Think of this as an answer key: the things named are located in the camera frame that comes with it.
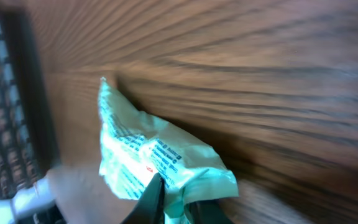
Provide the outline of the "teal snack packet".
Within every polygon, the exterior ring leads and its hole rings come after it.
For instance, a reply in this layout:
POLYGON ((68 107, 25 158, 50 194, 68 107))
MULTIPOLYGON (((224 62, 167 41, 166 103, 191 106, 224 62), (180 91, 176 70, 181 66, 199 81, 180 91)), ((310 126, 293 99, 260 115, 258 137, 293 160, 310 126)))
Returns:
POLYGON ((120 199, 139 200, 155 174, 165 182, 165 223, 193 223, 193 202, 236 197, 237 180, 215 150, 162 118, 139 111, 105 78, 98 93, 99 175, 120 199))

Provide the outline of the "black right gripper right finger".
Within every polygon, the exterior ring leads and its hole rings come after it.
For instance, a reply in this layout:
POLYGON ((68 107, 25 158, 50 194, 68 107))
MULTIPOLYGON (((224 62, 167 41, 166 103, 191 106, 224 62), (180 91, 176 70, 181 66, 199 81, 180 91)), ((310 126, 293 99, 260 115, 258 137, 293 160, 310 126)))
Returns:
POLYGON ((233 224, 216 200, 204 200, 189 204, 194 224, 233 224))

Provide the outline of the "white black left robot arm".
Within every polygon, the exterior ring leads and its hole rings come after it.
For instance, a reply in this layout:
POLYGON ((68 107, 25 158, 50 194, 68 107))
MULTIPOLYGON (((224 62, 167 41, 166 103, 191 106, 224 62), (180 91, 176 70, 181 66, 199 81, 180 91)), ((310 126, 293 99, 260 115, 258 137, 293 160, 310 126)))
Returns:
POLYGON ((0 224, 67 224, 44 177, 9 200, 0 200, 0 224))

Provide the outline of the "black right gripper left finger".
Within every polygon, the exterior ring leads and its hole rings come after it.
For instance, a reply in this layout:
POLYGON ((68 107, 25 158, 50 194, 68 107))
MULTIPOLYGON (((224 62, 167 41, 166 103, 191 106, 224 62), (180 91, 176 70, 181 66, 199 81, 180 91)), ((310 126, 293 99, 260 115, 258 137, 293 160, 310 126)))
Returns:
POLYGON ((157 173, 153 176, 131 213, 121 224, 162 224, 165 181, 157 173))

